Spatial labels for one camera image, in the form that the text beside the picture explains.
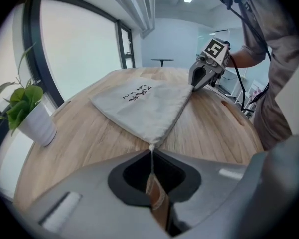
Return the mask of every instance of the person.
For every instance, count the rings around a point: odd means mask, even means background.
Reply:
[[[291,135],[288,123],[278,107],[275,96],[286,84],[299,64],[299,33],[278,0],[241,0],[241,16],[253,26],[272,49],[266,93],[257,101],[254,127],[264,150]],[[237,67],[252,67],[265,59],[266,48],[242,22],[245,44],[232,53]],[[227,67],[234,67],[229,60]]]

